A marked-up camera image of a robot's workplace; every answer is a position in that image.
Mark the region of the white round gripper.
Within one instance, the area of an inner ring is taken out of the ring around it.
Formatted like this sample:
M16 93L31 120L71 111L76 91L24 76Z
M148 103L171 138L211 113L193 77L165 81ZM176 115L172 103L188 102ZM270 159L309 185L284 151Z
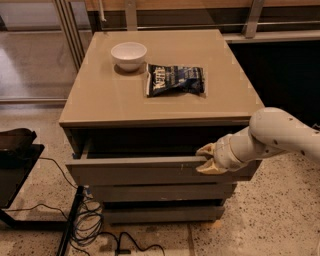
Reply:
M196 151L197 156L209 159L196 170L203 174L220 175L228 171L235 172L248 164L246 153L248 137L246 135L227 134L215 144L208 143Z

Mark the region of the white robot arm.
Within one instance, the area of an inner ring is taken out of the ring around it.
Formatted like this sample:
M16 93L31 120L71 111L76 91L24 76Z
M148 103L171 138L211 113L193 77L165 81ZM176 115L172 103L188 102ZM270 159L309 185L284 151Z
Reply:
M319 164L320 132L284 110L267 107L254 112L246 128L198 149L196 155L208 160L196 170L220 175L286 152L298 153Z

